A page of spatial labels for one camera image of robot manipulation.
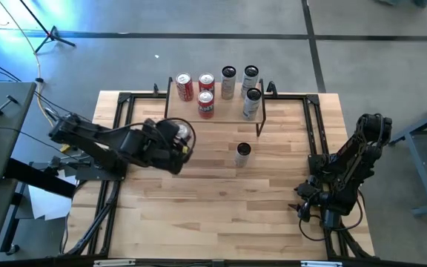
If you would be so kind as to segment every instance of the can lid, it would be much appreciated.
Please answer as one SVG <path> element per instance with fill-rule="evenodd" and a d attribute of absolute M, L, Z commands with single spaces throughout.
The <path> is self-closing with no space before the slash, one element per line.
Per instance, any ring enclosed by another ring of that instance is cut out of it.
<path fill-rule="evenodd" d="M 227 78 L 231 78 L 231 77 L 235 76 L 235 74 L 236 74 L 236 70 L 232 66 L 227 66 L 227 67 L 224 67 L 222 69 L 222 75 L 227 77 Z"/>
<path fill-rule="evenodd" d="M 209 103 L 214 98 L 214 95 L 210 91 L 202 91 L 199 93 L 199 101 L 202 103 Z"/>
<path fill-rule="evenodd" d="M 199 81 L 201 83 L 203 83 L 204 85 L 208 85 L 208 84 L 210 84 L 210 83 L 212 83 L 214 81 L 214 75 L 212 75 L 210 73 L 203 73 L 199 77 Z"/>
<path fill-rule="evenodd" d="M 246 156 L 250 154 L 251 146 L 248 143 L 242 142 L 238 144 L 236 150 L 238 151 L 238 154 Z"/>
<path fill-rule="evenodd" d="M 248 89 L 246 96 L 251 100 L 258 100 L 261 98 L 261 91 L 258 88 L 250 88 Z"/>
<path fill-rule="evenodd" d="M 180 73 L 176 77 L 176 81 L 181 85 L 188 83 L 190 80 L 191 76 L 189 75 L 189 73 Z"/>
<path fill-rule="evenodd" d="M 246 66 L 245 68 L 245 74 L 250 77 L 255 77 L 258 75 L 258 72 L 258 68 L 253 65 Z"/>

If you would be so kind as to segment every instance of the red soda can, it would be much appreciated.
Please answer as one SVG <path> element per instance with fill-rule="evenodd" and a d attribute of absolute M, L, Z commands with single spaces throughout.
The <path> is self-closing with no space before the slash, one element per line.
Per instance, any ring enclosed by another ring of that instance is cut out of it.
<path fill-rule="evenodd" d="M 204 90 L 210 91 L 213 95 L 215 95 L 214 75 L 210 73 L 204 73 L 199 77 L 199 92 Z"/>
<path fill-rule="evenodd" d="M 199 115 L 203 119 L 214 116 L 214 95 L 210 91 L 202 91 L 197 99 L 199 103 Z"/>
<path fill-rule="evenodd" d="M 193 85 L 189 73 L 180 73 L 176 77 L 177 93 L 182 101 L 191 101 L 193 99 Z"/>

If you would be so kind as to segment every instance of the white can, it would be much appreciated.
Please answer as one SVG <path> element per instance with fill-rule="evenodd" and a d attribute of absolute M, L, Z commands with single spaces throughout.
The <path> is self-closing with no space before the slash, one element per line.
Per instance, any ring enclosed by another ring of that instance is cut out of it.
<path fill-rule="evenodd" d="M 222 98 L 232 99 L 235 94 L 236 70 L 232 66 L 222 69 Z"/>
<path fill-rule="evenodd" d="M 235 166 L 245 167 L 250 156 L 251 146 L 248 143 L 239 143 L 236 147 Z"/>
<path fill-rule="evenodd" d="M 261 102 L 261 91 L 257 88 L 250 88 L 246 93 L 245 100 L 243 102 L 243 119 L 254 120 L 256 113 Z"/>
<path fill-rule="evenodd" d="M 242 82 L 242 97 L 245 98 L 246 92 L 250 88 L 256 87 L 256 81 L 258 81 L 258 68 L 249 65 L 246 66 L 245 70 L 243 71 L 243 82 Z"/>

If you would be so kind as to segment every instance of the silver can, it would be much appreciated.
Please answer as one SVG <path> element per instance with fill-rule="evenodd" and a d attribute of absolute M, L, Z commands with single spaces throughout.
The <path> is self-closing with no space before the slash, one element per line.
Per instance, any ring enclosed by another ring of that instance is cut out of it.
<path fill-rule="evenodd" d="M 242 97 L 245 98 L 246 92 L 250 88 L 256 87 L 256 81 L 258 81 L 258 68 L 249 65 L 243 71 L 243 82 L 242 82 Z"/>
<path fill-rule="evenodd" d="M 256 118 L 256 112 L 258 111 L 261 98 L 261 91 L 259 89 L 248 89 L 245 101 L 243 102 L 243 119 L 254 120 Z"/>
<path fill-rule="evenodd" d="M 236 167 L 245 167 L 248 162 L 248 157 L 250 156 L 251 146 L 248 143 L 242 142 L 239 143 L 236 147 L 235 153 L 235 166 Z"/>
<path fill-rule="evenodd" d="M 232 99 L 235 94 L 236 70 L 232 66 L 222 69 L 222 98 Z"/>
<path fill-rule="evenodd" d="M 191 129 L 184 123 L 177 122 L 177 125 L 179 126 L 179 130 L 177 131 L 176 137 L 185 142 L 189 142 L 191 138 Z"/>

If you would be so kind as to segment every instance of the tripod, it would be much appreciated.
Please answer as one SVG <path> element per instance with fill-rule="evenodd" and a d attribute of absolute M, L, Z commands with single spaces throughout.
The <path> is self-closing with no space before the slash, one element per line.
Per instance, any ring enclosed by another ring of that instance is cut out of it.
<path fill-rule="evenodd" d="M 42 23 L 37 19 L 36 15 L 34 15 L 34 13 L 32 11 L 30 11 L 29 7 L 22 0 L 19 0 L 19 1 L 21 1 L 21 3 L 24 5 L 24 7 L 26 7 L 27 11 L 29 11 L 30 15 L 36 20 L 37 24 L 39 26 L 41 26 L 41 28 L 44 30 L 44 32 L 46 34 L 44 41 L 37 47 L 36 53 L 39 52 L 39 49 L 41 49 L 44 44 L 51 42 L 51 41 L 54 41 L 54 40 L 59 41 L 59 42 L 63 42 L 66 45 L 71 45 L 71 46 L 75 47 L 74 43 L 60 38 L 59 32 L 57 31 L 56 26 L 52 26 L 52 29 L 50 29 L 50 32 L 48 32 L 47 29 L 44 27 L 44 25 L 42 25 Z"/>

